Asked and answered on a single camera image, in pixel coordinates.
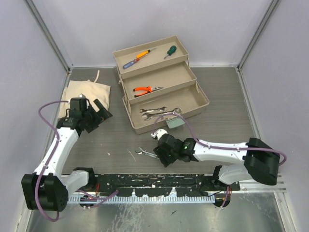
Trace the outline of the green handled screwdriver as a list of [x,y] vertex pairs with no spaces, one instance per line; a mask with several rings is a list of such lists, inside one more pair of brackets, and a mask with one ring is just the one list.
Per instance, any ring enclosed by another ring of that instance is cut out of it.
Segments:
[[165,55],[164,59],[173,55],[176,52],[176,50],[177,50],[177,47],[175,45],[171,46],[169,50],[167,51],[167,54]]

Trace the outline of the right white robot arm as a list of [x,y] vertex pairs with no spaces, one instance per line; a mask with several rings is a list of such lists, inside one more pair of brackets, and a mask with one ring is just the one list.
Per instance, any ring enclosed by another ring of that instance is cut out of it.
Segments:
[[277,183],[279,152],[260,139],[250,138],[249,142],[238,144],[211,143],[194,138],[181,141],[164,129],[151,133],[151,137],[157,140],[154,152],[165,167],[176,160],[221,162],[211,179],[216,190],[251,179],[268,186]]

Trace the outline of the brown translucent toolbox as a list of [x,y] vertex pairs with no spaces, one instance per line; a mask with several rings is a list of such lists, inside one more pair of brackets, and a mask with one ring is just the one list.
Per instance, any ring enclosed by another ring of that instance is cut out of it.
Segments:
[[[176,52],[164,59],[171,46]],[[133,66],[123,69],[123,65],[136,59],[136,56],[148,49],[156,48],[142,57]],[[178,118],[165,116],[144,121],[140,109],[166,107],[166,111],[180,108],[184,118],[201,113],[210,101],[197,82],[197,77],[189,67],[189,54],[177,36],[144,43],[113,53],[123,89],[123,103],[132,128],[137,134],[148,132],[154,123],[158,126],[178,126]],[[143,96],[134,97],[143,91],[134,92],[137,87],[163,87]]]

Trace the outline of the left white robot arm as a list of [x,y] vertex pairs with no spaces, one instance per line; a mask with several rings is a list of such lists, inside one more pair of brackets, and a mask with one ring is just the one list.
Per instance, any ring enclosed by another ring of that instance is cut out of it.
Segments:
[[92,191],[97,185],[93,168],[78,167],[62,177],[64,164],[83,131],[91,133],[112,114],[99,99],[91,102],[85,96],[71,98],[69,108],[52,130],[55,137],[39,166],[21,180],[23,194],[29,210],[61,212],[68,198],[83,188]]

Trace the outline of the orange handled pliers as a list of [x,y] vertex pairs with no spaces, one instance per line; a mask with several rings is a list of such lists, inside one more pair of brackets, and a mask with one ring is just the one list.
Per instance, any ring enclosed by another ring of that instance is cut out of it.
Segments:
[[140,94],[135,94],[134,97],[139,97],[139,96],[143,96],[145,94],[148,94],[148,93],[151,93],[151,92],[154,92],[154,91],[158,91],[158,90],[161,90],[163,89],[163,87],[137,87],[137,88],[134,88],[133,91],[134,92],[137,92],[137,91],[143,91],[142,93]]

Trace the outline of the large silver wrench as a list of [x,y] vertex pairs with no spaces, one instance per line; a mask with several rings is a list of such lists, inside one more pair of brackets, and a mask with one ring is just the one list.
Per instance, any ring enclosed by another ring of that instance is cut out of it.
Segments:
[[168,114],[181,114],[181,113],[182,111],[180,108],[174,108],[173,110],[165,111],[165,112],[144,113],[144,114],[141,114],[141,117],[143,118],[144,121],[147,121],[152,118],[159,117],[159,116],[165,116]]

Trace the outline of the small silver wrench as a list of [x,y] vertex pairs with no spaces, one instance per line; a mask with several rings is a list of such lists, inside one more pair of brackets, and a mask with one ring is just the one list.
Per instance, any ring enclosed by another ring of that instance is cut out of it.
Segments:
[[153,108],[153,109],[140,109],[140,113],[144,114],[144,113],[152,113],[152,112],[165,112],[166,111],[166,107],[163,106],[161,108]]

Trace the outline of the yellow handled tool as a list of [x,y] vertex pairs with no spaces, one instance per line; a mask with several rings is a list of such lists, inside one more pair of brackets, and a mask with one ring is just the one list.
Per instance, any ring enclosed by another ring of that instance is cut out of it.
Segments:
[[139,53],[137,56],[136,56],[136,59],[139,60],[141,59],[142,57],[144,57],[145,55],[149,54],[151,51],[155,50],[156,48],[152,48],[152,49],[148,49],[146,51],[143,51],[141,53]]

